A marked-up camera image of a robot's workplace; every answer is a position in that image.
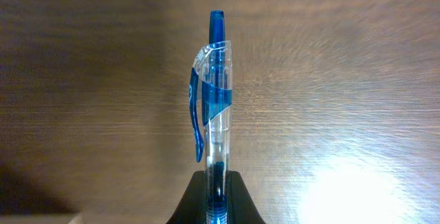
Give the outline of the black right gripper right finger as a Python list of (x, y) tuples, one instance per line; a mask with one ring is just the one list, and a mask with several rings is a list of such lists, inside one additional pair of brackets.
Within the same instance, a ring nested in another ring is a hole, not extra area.
[(227, 224), (265, 224), (239, 172), (229, 172), (227, 186)]

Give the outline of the blue ballpoint pen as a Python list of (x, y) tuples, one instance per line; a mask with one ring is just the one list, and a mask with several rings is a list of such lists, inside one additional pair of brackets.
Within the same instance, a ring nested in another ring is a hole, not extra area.
[(188, 105), (195, 136), (196, 161), (205, 161), (207, 223), (226, 223), (229, 171), (232, 50), (226, 39), (222, 10), (210, 13), (208, 44), (195, 57), (190, 74)]

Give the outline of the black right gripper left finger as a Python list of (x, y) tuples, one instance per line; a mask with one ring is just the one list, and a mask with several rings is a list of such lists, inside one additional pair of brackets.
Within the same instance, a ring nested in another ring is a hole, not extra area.
[(192, 174), (189, 184), (166, 224), (203, 224), (206, 222), (206, 185), (204, 171)]

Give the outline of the brown cardboard box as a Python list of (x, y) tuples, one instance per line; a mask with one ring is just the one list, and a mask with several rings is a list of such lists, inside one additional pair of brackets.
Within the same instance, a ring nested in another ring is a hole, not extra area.
[(1, 224), (85, 224), (81, 214), (22, 214), (1, 216)]

